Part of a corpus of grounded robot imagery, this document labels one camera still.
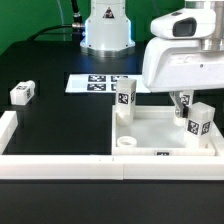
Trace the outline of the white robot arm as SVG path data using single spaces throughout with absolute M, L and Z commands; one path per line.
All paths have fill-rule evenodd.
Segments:
M 182 9 L 151 21 L 154 37 L 142 65 L 146 88 L 168 92 L 179 117 L 188 113 L 184 91 L 224 88 L 224 0 L 184 1 Z M 83 52 L 116 57 L 135 47 L 124 6 L 125 0 L 91 0 Z

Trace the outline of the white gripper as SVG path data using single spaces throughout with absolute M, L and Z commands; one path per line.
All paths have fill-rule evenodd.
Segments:
M 143 83 L 151 92 L 170 92 L 178 118 L 187 117 L 179 91 L 224 87 L 224 50 L 202 48 L 216 19 L 213 9 L 183 8 L 151 22 L 155 37 L 145 49 Z

